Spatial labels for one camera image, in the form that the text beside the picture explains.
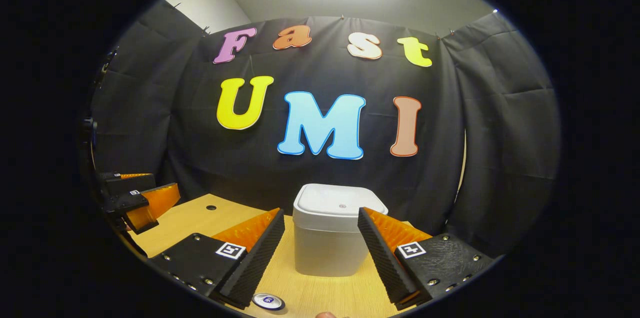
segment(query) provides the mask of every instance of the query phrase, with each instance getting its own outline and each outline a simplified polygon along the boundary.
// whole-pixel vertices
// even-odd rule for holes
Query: black fabric backdrop
[[[531,45],[494,13],[443,38],[466,128],[464,179],[446,230],[489,255],[513,247],[551,197],[561,127]]]
[[[121,39],[94,97],[99,170],[153,172],[159,185],[178,182],[182,201],[214,193],[256,208],[279,206],[288,214],[306,183],[364,186],[389,215],[430,234],[448,229],[489,255],[512,247],[546,203],[560,145],[553,91],[533,50],[498,14],[441,40],[336,17],[277,19],[202,37],[170,6],[154,9],[155,15],[141,17],[146,24],[134,25]],[[165,21],[151,23],[158,19]],[[278,33],[299,24],[310,26],[313,41],[275,51]],[[190,28],[176,28],[174,35],[156,28],[182,25]],[[257,35],[232,62],[212,64],[224,33],[251,27]],[[348,53],[348,36],[357,31],[381,40],[382,58]],[[396,42],[403,37],[428,45],[424,55],[433,65],[412,65]],[[263,75],[274,83],[258,122],[242,131],[220,126],[220,83],[245,80],[235,102],[235,112],[242,113],[252,93],[249,80]],[[332,138],[314,156],[304,135],[301,156],[279,153],[289,112],[284,95],[293,91],[311,92],[323,114],[339,95],[365,98],[359,122],[363,158],[330,158]],[[407,158],[389,152],[398,124],[393,98],[403,95],[422,103],[419,151]],[[467,164],[457,197],[465,127]]]

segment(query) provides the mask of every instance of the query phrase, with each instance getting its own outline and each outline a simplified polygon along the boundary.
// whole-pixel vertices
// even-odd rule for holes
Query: white wall
[[[206,32],[215,33],[234,26],[249,24],[249,18],[236,0],[166,0]]]

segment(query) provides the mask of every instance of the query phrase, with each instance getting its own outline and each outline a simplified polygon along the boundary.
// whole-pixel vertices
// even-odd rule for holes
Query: wooden table
[[[210,205],[216,209],[207,209]],[[159,226],[139,235],[130,234],[149,257],[153,257],[189,234],[197,232],[212,236],[263,212],[207,194],[174,206],[158,219]],[[315,277],[298,273],[294,265],[293,218],[285,215],[284,222],[284,235],[256,289],[256,293],[270,293],[285,301],[287,312],[281,316],[314,318],[322,311],[331,311],[337,318],[377,318],[400,312],[389,302],[370,254],[350,277]],[[253,302],[242,311],[258,318],[276,316]]]

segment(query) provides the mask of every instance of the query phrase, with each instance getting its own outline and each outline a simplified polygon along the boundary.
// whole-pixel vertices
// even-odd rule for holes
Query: blue letter m
[[[300,155],[305,151],[300,143],[304,130],[311,152],[318,155],[333,133],[333,144],[326,153],[336,159],[356,160],[364,152],[359,147],[360,112],[366,101],[358,95],[340,95],[323,117],[311,93],[290,92],[284,96],[288,105],[288,121],[284,141],[278,144],[282,154]]]

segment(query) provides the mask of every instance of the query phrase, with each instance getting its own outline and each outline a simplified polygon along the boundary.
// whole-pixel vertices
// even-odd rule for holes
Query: white trash can
[[[293,203],[295,269],[305,275],[353,275],[368,254],[358,229],[362,206],[387,214],[366,188],[323,184],[303,186]]]

